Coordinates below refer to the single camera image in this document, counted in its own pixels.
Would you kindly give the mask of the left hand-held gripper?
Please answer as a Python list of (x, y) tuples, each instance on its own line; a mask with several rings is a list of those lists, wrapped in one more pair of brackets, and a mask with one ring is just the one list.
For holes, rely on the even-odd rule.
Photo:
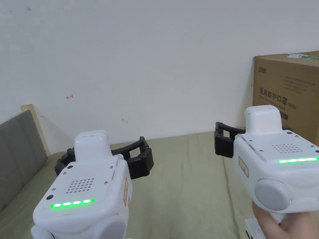
[[(130, 152), (139, 148), (140, 154)], [(106, 131), (79, 133), (57, 160), (57, 178), (33, 212), (34, 239), (124, 239), (132, 180), (148, 176), (154, 160), (143, 136), (110, 149)]]

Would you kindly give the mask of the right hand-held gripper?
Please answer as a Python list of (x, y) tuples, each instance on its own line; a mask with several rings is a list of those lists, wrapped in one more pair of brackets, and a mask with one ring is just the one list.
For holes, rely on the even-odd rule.
[(276, 223), (319, 209), (319, 148), (281, 124), (271, 105), (245, 109), (246, 130), (215, 123), (215, 154), (232, 158), (249, 197)]

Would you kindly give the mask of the person's right hand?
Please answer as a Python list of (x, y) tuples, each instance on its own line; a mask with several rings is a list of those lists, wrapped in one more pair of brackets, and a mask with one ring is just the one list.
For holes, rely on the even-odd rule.
[(318, 239), (319, 226), (314, 212), (291, 213), (281, 224), (252, 201), (252, 210), (266, 239)]

